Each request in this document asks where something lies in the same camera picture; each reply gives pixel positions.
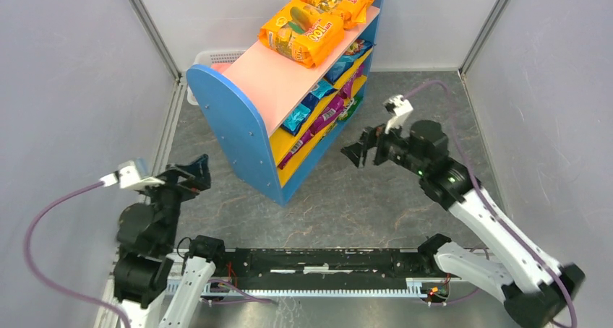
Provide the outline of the yellow green Fox's candy bag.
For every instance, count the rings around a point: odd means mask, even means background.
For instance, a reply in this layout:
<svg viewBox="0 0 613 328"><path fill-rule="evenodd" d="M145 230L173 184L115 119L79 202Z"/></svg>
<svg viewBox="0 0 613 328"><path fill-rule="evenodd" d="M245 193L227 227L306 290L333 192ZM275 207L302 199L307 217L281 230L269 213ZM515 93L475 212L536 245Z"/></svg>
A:
<svg viewBox="0 0 613 328"><path fill-rule="evenodd" d="M343 112L337 118L337 121L343 122L349 120L350 117L352 117L352 115L355 113L356 109L360 106L362 100L362 96L359 95L351 97L348 100L348 104L343 109Z"/></svg>

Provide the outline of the purple candy bag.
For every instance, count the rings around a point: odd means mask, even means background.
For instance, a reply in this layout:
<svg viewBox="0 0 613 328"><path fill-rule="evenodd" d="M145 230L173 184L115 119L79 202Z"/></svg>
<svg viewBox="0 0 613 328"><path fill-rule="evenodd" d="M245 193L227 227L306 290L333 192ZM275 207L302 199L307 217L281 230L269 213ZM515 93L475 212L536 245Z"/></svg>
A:
<svg viewBox="0 0 613 328"><path fill-rule="evenodd" d="M301 137L299 140L297 140L292 148L283 156L282 160L280 161L280 163L277 165L277 168L279 169L284 169L285 166L287 165L288 161L305 145L307 144L312 138L313 138L313 133L311 130L307 130Z"/></svg>
<svg viewBox="0 0 613 328"><path fill-rule="evenodd" d="M326 106L323 112L315 119L309 127L310 132L315 135L332 123L344 110L344 99L335 96Z"/></svg>
<svg viewBox="0 0 613 328"><path fill-rule="evenodd" d="M346 100L348 98L351 97L351 93L352 93L352 89L353 89L353 84L356 81L357 78L359 78L362 74L363 74L363 70L364 70L364 65L360 65L350 76L349 79L347 80L347 82L342 86L342 88L339 91L339 96L341 96L342 99Z"/></svg>

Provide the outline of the purple candy bag top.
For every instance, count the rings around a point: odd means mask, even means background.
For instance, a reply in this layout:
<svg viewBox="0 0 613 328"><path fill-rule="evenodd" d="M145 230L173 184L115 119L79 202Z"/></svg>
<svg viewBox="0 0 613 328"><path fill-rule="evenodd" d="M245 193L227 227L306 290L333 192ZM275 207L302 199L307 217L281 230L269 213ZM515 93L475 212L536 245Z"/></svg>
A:
<svg viewBox="0 0 613 328"><path fill-rule="evenodd" d="M285 166L287 165L288 161L305 145L307 144L312 138L313 138L313 133L311 130L307 130L301 137L299 140L297 140L292 148L283 156L282 160L280 161L280 163L277 165L277 168L279 169L284 169Z"/></svg>

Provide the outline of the blue Slendy candy bag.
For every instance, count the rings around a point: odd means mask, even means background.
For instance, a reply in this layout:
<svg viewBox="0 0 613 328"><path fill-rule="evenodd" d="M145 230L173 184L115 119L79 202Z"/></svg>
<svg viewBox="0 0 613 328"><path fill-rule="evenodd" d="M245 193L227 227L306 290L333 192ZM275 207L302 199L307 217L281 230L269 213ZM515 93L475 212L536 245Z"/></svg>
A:
<svg viewBox="0 0 613 328"><path fill-rule="evenodd" d="M324 78L330 84L335 84L342 75L347 72L358 59L370 51L373 46L374 44L368 40L356 39L326 72Z"/></svg>

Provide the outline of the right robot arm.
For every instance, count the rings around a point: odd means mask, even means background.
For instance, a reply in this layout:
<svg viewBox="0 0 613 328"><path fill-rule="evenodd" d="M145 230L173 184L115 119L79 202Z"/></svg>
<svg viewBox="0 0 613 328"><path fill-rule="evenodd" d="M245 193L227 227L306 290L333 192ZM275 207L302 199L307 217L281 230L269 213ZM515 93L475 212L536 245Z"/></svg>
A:
<svg viewBox="0 0 613 328"><path fill-rule="evenodd" d="M439 123L421 120L407 137L401 132L400 127L367 127L342 153L359 166L374 150L375 165L390 161L415 173L424 194L472 230L495 258L477 256L440 234L419 251L440 271L496 298L521 327L544 327L563 310L575 316L573 299L584 271L548 255L507 217L471 170L450 156Z"/></svg>

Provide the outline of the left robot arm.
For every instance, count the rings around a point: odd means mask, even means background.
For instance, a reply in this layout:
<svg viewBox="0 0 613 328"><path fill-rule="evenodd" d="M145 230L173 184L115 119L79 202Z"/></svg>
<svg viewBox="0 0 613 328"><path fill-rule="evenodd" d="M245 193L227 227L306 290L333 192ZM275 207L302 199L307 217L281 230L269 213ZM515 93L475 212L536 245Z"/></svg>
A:
<svg viewBox="0 0 613 328"><path fill-rule="evenodd" d="M181 205L211 187L209 157L186 165L167 165L150 175L142 159L119 166L113 177L121 189L148 202L134 203L120 214L116 240L119 258L113 269L113 295L127 315L123 327L188 327L205 285L225 254L222 240L196 236L183 258L182 276L166 311L161 310L173 267Z"/></svg>

